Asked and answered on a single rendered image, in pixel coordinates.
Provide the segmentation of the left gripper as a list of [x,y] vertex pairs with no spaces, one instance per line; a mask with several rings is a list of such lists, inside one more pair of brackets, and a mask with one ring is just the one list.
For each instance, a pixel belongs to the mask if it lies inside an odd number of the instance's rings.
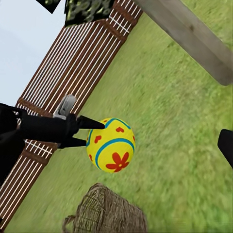
[[76,120],[75,113],[69,113],[66,120],[40,116],[37,141],[58,143],[58,149],[86,146],[86,140],[74,138],[79,129],[104,129],[105,125],[85,116]]

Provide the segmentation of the easter egg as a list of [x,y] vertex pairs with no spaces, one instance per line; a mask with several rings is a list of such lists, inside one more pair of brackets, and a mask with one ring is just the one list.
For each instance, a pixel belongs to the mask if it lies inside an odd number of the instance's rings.
[[135,152],[131,127],[119,118],[99,121],[104,129],[92,129],[86,140],[86,150],[92,163],[106,172],[119,172],[128,166]]

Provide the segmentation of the wicker basket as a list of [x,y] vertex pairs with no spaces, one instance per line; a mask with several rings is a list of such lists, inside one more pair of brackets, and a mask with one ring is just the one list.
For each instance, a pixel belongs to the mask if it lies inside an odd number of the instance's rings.
[[[73,222],[72,232],[66,228]],[[147,233],[144,211],[102,183],[88,190],[76,215],[64,219],[64,233]]]

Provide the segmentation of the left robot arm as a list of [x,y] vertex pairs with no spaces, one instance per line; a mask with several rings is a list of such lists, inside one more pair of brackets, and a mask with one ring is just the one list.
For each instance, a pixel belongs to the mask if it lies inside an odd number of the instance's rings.
[[20,118],[19,129],[25,140],[55,142],[58,149],[86,146],[86,140],[74,138],[73,135],[79,129],[104,129],[105,125],[85,116],[76,120],[76,114],[71,111],[77,100],[72,94],[66,94],[52,118],[29,115],[26,109],[0,103],[0,134],[16,130]]

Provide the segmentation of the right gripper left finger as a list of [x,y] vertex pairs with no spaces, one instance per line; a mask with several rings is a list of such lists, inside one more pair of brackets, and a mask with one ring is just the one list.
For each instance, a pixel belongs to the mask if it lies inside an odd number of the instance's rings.
[[0,188],[17,164],[25,142],[20,129],[0,134]]

